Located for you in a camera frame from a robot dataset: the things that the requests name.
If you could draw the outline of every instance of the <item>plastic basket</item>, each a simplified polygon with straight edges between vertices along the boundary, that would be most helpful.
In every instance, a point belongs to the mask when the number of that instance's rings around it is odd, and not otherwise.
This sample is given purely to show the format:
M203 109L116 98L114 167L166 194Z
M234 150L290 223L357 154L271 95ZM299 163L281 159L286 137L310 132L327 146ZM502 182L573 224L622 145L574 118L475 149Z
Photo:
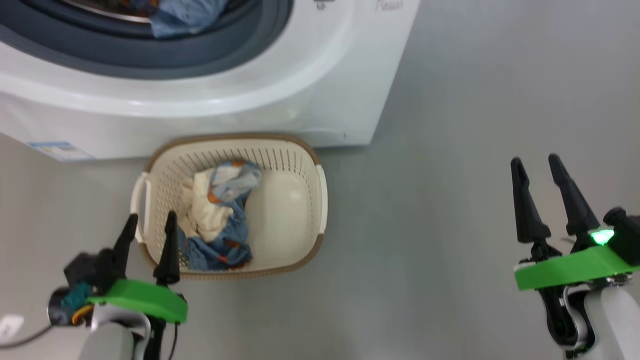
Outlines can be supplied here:
M233 160L251 161L262 169L260 186L246 203L253 259L240 269L202 272L190 270L180 255L181 277L225 280L273 275L296 270L315 256L327 217L326 179L315 152L291 136L200 136L160 148L134 186L131 212L140 215L136 239L152 266L160 261L168 212L182 215L182 180Z

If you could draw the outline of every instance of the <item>wall outlet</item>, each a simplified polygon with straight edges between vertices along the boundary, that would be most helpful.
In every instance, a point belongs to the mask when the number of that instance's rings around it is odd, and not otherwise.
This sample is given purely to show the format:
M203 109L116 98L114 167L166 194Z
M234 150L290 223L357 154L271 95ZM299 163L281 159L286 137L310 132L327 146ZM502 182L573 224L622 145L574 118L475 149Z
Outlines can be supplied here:
M24 324L24 317L21 315L7 314L0 320L0 343L14 337Z

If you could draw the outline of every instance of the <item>cable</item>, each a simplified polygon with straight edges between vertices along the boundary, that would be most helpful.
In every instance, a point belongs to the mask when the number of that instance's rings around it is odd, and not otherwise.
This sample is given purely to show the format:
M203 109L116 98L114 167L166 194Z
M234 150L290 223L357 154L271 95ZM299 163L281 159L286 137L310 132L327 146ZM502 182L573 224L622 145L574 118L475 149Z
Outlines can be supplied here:
M175 352L175 344L178 342L178 324L175 324L174 330L173 330L173 345L171 345L171 352L169 353L169 359L167 360L171 360L173 358L173 353Z
M80 319L83 318L85 315L87 315L87 313L89 313L91 310L93 310L93 304L85 305L85 306L81 307L80 309L78 309L74 313L74 315L71 316L71 324L72 325L79 324L78 321L80 321Z
M20 341L16 341L15 343L0 344L0 350L6 350L6 349L10 349L10 348L17 348L17 347L21 347L23 345L27 345L28 343L32 342L33 340L36 340L37 338L43 336L44 334L49 332L49 330L51 330L51 329L53 329L53 325L48 325L44 329L36 332L34 335L31 335L28 338L24 338L24 339L22 339Z

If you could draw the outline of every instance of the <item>front-load washer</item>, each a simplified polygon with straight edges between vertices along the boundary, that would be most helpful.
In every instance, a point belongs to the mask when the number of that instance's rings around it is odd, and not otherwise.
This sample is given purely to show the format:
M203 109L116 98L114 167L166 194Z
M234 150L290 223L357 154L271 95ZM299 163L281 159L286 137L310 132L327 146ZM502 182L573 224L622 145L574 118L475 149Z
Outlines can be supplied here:
M202 33L159 40L92 0L2 0L0 131L63 161L212 133L365 145L418 5L232 0Z

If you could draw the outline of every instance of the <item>clothes in washer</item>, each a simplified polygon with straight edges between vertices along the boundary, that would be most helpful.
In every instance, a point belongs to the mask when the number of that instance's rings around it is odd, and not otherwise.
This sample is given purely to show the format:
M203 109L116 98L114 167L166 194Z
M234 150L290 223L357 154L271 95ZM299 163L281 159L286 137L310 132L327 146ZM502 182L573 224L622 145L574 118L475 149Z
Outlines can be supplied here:
M122 0L136 11L148 12L156 38L197 34L212 26L229 0Z

